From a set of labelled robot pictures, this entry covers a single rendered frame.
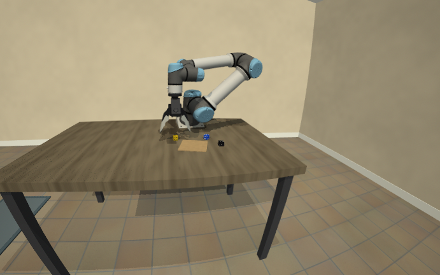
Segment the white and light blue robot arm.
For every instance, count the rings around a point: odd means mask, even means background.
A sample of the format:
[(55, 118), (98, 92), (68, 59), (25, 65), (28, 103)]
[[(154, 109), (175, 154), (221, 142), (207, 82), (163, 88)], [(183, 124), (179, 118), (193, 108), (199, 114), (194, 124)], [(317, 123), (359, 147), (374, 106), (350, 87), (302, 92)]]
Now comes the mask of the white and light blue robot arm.
[[(262, 72), (262, 63), (247, 53), (228, 53), (214, 57), (185, 60), (168, 66), (168, 93), (181, 94), (183, 81), (203, 81), (204, 70), (217, 67), (235, 67), (236, 70), (208, 95), (201, 95), (198, 90), (186, 90), (183, 96), (183, 110), (188, 116), (190, 126), (209, 122), (216, 106), (245, 80), (258, 78)], [(202, 96), (202, 97), (201, 97)], [(179, 116), (181, 120), (180, 98), (171, 98), (171, 116)]]

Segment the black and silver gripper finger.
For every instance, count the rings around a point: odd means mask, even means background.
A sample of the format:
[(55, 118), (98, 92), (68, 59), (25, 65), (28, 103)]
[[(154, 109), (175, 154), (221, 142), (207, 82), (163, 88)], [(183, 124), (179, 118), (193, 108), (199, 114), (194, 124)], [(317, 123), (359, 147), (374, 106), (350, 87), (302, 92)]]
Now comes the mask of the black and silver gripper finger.
[(188, 122), (188, 117), (186, 112), (182, 109), (182, 114), (181, 114), (181, 120), (185, 122), (185, 125), (187, 126), (187, 129), (190, 132), (190, 126), (189, 126), (189, 122)]
[(164, 112), (163, 117), (162, 117), (162, 123), (160, 126), (160, 132), (162, 132), (163, 127), (165, 126), (165, 123), (169, 120), (169, 114), (168, 114), (168, 109)]

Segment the tan square mat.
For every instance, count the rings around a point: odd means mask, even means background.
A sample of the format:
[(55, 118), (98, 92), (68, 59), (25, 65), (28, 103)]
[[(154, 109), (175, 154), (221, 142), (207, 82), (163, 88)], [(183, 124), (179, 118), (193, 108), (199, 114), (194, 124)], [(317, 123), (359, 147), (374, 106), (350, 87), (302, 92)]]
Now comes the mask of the tan square mat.
[(208, 141), (184, 140), (178, 151), (207, 152)]

